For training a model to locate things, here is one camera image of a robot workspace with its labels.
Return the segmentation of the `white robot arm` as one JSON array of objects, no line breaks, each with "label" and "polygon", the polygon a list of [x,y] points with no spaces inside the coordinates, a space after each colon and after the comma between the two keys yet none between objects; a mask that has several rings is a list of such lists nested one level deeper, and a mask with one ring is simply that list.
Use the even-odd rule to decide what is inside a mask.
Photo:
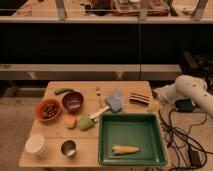
[{"label": "white robot arm", "polygon": [[173,84],[158,88],[157,99],[164,104],[190,99],[213,119],[213,95],[207,91],[205,80],[189,75],[178,76]]}]

